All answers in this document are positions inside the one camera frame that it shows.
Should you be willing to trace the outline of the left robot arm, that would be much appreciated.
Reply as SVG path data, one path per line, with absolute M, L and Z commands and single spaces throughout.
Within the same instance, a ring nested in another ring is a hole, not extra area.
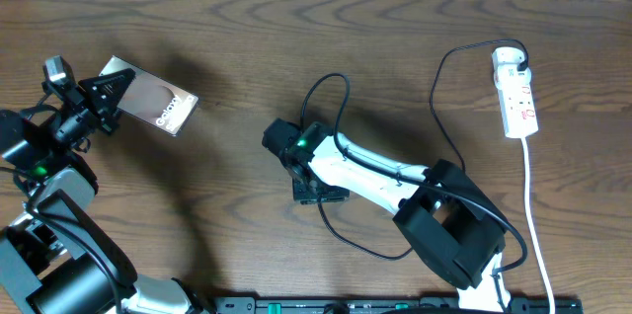
M 26 196 L 23 213 L 1 231 L 1 285 L 23 313 L 206 313 L 176 278 L 139 275 L 85 209 L 98 192 L 82 158 L 95 130 L 113 133 L 131 68 L 75 81 L 62 66 L 42 88 L 61 101 L 1 113 L 1 156 Z

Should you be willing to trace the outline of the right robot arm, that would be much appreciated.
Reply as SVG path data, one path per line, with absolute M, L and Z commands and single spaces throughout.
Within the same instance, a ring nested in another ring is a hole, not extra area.
M 504 312 L 512 297 L 500 273 L 504 218 L 455 165 L 400 163 L 319 123 L 274 120 L 263 146 L 292 178 L 295 201 L 322 205 L 357 194 L 384 208 L 412 252 L 456 287 L 463 309 Z

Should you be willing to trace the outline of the Galaxy smartphone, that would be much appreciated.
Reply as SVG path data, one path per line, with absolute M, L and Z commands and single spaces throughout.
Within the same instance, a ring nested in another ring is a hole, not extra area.
M 101 75 L 131 69 L 135 76 L 118 108 L 171 136 L 177 136 L 198 105 L 198 96 L 113 55 Z

